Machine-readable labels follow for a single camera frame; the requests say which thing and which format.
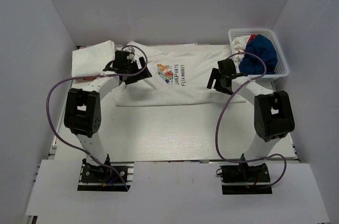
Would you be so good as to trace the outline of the white cartoon-print t-shirt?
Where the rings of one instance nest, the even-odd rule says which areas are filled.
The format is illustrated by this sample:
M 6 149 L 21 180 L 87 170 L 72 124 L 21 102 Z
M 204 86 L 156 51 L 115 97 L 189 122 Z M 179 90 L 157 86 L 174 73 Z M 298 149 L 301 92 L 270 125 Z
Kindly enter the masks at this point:
M 112 92 L 117 107 L 224 104 L 229 95 L 207 88 L 212 69 L 226 50 L 162 51 L 132 42 L 135 56 L 148 58 L 150 78 L 121 84 Z

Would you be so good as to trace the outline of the white red-print t-shirt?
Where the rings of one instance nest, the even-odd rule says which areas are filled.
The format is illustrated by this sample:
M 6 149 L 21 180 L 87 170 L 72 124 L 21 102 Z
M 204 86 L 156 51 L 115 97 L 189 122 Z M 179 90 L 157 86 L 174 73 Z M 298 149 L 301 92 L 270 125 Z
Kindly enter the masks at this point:
M 240 37 L 235 37 L 234 40 L 232 41 L 235 53 L 239 52 L 245 52 L 246 46 L 248 42 L 256 38 L 257 35 L 251 34 L 251 35 L 244 35 Z M 244 58 L 244 54 L 238 54 L 232 57 L 233 61 L 236 63 L 240 63 L 242 59 Z

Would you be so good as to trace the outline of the blue t-shirt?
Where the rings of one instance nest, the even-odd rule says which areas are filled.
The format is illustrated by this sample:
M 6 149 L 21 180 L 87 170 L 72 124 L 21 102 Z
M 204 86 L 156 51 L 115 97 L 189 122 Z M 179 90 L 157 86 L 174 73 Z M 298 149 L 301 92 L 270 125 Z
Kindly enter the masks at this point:
M 278 56 L 272 42 L 268 38 L 258 34 L 247 43 L 245 52 L 252 53 L 261 58 L 265 63 L 267 75 L 275 74 Z M 248 75 L 261 75 L 264 72 L 264 67 L 257 58 L 245 54 L 239 64 L 239 71 Z

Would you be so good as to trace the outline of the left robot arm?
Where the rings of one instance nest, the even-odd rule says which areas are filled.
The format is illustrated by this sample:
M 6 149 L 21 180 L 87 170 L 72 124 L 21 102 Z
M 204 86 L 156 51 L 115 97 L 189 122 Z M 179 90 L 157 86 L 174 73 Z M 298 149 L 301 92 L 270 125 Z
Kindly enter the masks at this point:
M 104 150 L 99 129 L 102 123 L 101 101 L 121 84 L 129 85 L 151 78 L 148 58 L 143 50 L 135 54 L 136 46 L 117 50 L 94 80 L 82 88 L 71 88 L 67 94 L 64 125 L 81 144 L 86 162 L 94 167 L 94 175 L 107 181 L 112 175 L 109 154 Z

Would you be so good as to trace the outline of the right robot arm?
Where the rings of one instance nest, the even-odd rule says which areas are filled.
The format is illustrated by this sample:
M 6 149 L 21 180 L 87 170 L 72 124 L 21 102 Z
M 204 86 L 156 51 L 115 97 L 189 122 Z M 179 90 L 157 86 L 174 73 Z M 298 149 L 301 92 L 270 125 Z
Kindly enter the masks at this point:
M 207 88 L 230 95 L 222 108 L 217 121 L 215 146 L 219 157 L 229 163 L 243 164 L 239 168 L 240 177 L 251 181 L 258 175 L 258 168 L 271 156 L 273 147 L 295 129 L 295 121 L 289 95 L 285 91 L 273 91 L 256 82 L 259 75 L 249 78 L 237 73 L 232 59 L 218 61 L 218 67 L 211 72 Z M 219 127 L 227 106 L 236 95 L 240 95 L 254 107 L 255 136 L 249 148 L 239 160 L 227 159 L 222 156 L 219 145 Z

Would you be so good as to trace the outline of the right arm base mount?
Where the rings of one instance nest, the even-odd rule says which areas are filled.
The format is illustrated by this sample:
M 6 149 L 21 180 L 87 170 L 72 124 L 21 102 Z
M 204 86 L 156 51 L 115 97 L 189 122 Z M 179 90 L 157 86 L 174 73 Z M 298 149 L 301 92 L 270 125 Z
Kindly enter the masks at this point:
M 271 179 L 266 164 L 223 165 L 216 170 L 221 177 L 223 195 L 272 194 Z

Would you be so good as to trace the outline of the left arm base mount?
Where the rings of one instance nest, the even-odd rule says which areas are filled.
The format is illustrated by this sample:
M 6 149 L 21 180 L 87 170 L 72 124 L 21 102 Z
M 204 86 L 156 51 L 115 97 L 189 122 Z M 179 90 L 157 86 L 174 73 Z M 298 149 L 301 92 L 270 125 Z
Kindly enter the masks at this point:
M 86 158 L 82 161 L 82 168 L 78 180 L 78 191 L 93 192 L 127 192 L 121 176 L 127 188 L 131 187 L 134 163 L 111 163 L 119 175 L 105 167 L 93 166 L 87 163 Z

